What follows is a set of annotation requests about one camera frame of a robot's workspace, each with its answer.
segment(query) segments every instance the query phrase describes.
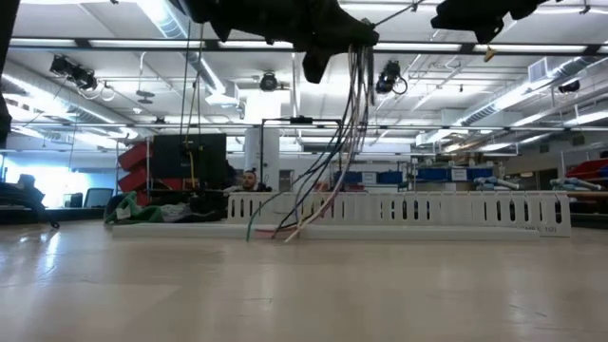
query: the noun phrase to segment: white cable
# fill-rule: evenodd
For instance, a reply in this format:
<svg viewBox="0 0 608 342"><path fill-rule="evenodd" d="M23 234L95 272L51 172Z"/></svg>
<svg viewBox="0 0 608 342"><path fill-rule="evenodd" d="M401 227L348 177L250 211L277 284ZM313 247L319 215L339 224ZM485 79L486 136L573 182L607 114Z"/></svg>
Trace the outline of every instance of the white cable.
<svg viewBox="0 0 608 342"><path fill-rule="evenodd" d="M100 95L102 94L102 92L100 91L100 92L99 92L99 93L97 93L96 95L93 95L93 96L88 96L88 95L86 95L86 94L85 94L85 91L84 91L84 90L82 90L82 89L80 89L80 88L78 88L78 93L80 94L80 96L82 96L82 97L84 97L85 99L90 100L90 101L97 99L97 98L98 98L98 97L100 97Z"/></svg>
<svg viewBox="0 0 608 342"><path fill-rule="evenodd" d="M104 90L106 90L106 89L112 90L112 95L110 95L107 98L104 97ZM104 100L106 102L110 102L110 101L114 100L114 98L116 97L116 90L114 90L111 87L104 86L104 88L102 89L102 91L100 91L99 96L102 98L102 100Z"/></svg>
<svg viewBox="0 0 608 342"><path fill-rule="evenodd" d="M354 83L355 83L355 79L357 76L361 76L361 75L357 75L356 72L354 72L354 68L358 67L358 65L354 65L352 62L352 52L350 51L349 53L349 68L350 68L350 72L351 72L351 89L354 88ZM365 65L365 61L358 61L360 64ZM321 205L321 207L315 211L308 219L306 219L304 222L302 222L301 224L298 223L297 228L292 232L292 234L285 240L285 242L289 242L291 241L295 236L297 236L297 234L299 234L299 232L304 229L308 224L310 224L311 222L315 221L319 216L321 216L322 214L324 214L327 210L327 208L330 205L333 205L333 200L336 197L337 193L340 191L340 189L342 188L342 184L344 182L344 179L346 177L347 172L349 171L350 167L351 167L351 162L353 159L353 155L355 153L355 147L358 146L360 144L360 139L362 136L362 130L359 129L359 122L360 122L360 115L361 115L361 89L362 89L362 85L365 82L362 80L359 80L359 87L357 89L356 92L356 96L352 96L352 114L351 114L351 119L349 121L349 132L347 134L347 137L345 139L345 143L343 146L343 149L346 148L348 149L348 159L346 162L346 165L344 167L344 169L342 170L342 174L340 175L340 178L338 179L338 182L336 184L336 186L334 187L332 193L330 194L330 196L327 198L327 200L323 203L323 205Z"/></svg>

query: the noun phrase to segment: person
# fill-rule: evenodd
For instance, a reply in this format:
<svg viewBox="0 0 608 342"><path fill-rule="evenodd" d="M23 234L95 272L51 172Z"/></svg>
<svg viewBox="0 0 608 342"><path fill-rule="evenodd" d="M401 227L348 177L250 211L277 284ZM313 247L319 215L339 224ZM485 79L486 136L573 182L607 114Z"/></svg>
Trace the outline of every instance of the person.
<svg viewBox="0 0 608 342"><path fill-rule="evenodd" d="M224 189L224 192L255 192L257 185L256 170L251 169L243 172L240 176L240 185L235 185Z"/></svg>

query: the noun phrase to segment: ventilation duct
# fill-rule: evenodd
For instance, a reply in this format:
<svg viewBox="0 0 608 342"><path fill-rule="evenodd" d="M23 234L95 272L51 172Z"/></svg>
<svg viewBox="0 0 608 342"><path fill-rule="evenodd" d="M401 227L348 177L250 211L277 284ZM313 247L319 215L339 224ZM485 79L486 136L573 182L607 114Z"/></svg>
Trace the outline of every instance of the ventilation duct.
<svg viewBox="0 0 608 342"><path fill-rule="evenodd" d="M162 35L168 39L188 39L187 28L169 4L164 0L137 1L145 15L159 29ZM216 73L209 67L204 57L197 52L181 52L188 64L200 75L204 84L212 94L224 94L226 88Z"/></svg>
<svg viewBox="0 0 608 342"><path fill-rule="evenodd" d="M499 113L512 105L516 105L550 86L566 83L579 72L603 61L599 57L576 57L565 63L557 63L559 59L543 58L530 66L530 75L499 90L489 99L475 104L465 110L462 117L449 125L472 125L488 116ZM447 136L447 132L429 132L417 139L418 144L435 143Z"/></svg>
<svg viewBox="0 0 608 342"><path fill-rule="evenodd" d="M129 120L100 104L83 99L78 93L66 87L62 87L61 85L57 85L10 61L6 61L2 82L10 83L13 89L21 89L19 91L20 94L27 93L33 100L45 105L45 109L50 107L51 110L47 109L49 113L52 113L52 110L73 113L74 117L70 120L76 123L134 123L132 120ZM151 133L145 129L130 129L126 127L120 127L118 129L125 137L129 134L131 139L136 138L139 134L149 135Z"/></svg>

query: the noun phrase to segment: chair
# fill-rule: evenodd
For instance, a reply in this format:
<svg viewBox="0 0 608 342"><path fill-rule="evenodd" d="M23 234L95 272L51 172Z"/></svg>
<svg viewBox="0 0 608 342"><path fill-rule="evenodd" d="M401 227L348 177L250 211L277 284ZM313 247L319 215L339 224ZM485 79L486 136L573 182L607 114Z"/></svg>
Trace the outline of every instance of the chair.
<svg viewBox="0 0 608 342"><path fill-rule="evenodd" d="M86 190L84 208L105 208L114 195L114 189L90 188Z"/></svg>

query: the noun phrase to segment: air vent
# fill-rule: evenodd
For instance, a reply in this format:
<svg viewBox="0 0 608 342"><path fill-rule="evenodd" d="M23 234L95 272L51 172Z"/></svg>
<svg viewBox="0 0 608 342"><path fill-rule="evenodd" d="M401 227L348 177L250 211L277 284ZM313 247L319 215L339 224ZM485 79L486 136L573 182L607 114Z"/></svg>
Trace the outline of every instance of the air vent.
<svg viewBox="0 0 608 342"><path fill-rule="evenodd" d="M586 143L585 136L583 136L582 134L578 135L578 136L576 136L574 138L572 138L572 145L573 146L582 146L585 143Z"/></svg>
<svg viewBox="0 0 608 342"><path fill-rule="evenodd" d="M538 81L552 79L551 71L559 67L565 60L559 57L544 57L528 67L528 81L534 84Z"/></svg>
<svg viewBox="0 0 608 342"><path fill-rule="evenodd" d="M547 59L543 58L528 67L528 81L535 83L547 76Z"/></svg>

